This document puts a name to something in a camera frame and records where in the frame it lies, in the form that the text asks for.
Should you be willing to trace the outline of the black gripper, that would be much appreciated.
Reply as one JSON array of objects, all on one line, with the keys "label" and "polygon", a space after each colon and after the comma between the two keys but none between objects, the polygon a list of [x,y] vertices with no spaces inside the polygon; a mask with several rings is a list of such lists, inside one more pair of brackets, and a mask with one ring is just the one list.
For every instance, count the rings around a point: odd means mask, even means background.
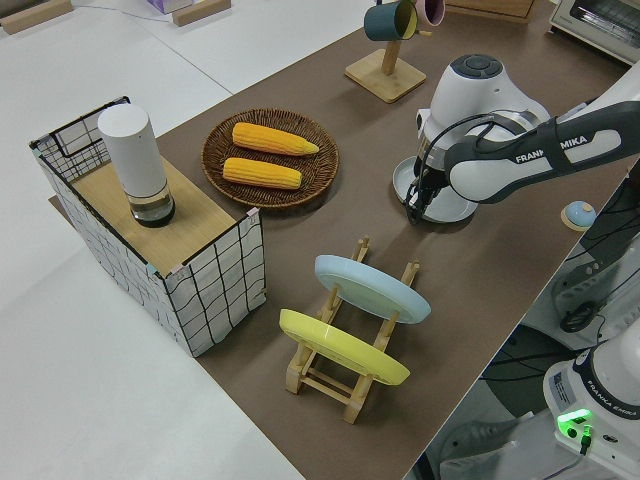
[{"label": "black gripper", "polygon": [[410,183],[405,196],[405,213],[410,224],[417,224],[422,220],[424,207],[421,187],[425,188],[424,205],[428,207],[442,188],[448,185],[444,154],[444,150],[430,144],[417,157],[417,174],[422,177],[420,183]]}]

